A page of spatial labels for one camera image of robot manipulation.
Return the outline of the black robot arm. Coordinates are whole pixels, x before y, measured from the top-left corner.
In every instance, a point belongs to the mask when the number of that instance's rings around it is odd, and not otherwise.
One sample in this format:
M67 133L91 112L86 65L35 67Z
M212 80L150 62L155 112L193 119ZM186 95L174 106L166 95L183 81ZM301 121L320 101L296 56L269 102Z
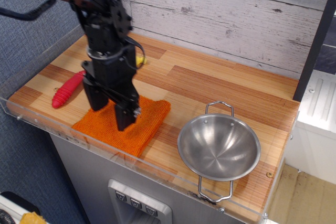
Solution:
M139 95L132 83L137 72L136 47L122 0L61 0L76 12L87 36L89 61L83 86L91 108L98 111L112 100L117 127L125 130L140 114Z

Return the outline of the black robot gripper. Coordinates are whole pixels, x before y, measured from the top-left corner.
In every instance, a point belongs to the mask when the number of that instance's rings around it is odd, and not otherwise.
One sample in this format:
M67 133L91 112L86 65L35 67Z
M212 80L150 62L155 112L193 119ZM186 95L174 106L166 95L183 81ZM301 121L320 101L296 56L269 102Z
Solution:
M94 111L105 107L108 100L114 106L119 131L136 122L141 114L139 95L132 83L137 72L135 46L122 45L115 52L99 52L87 48L89 61L82 63L86 74L83 87Z

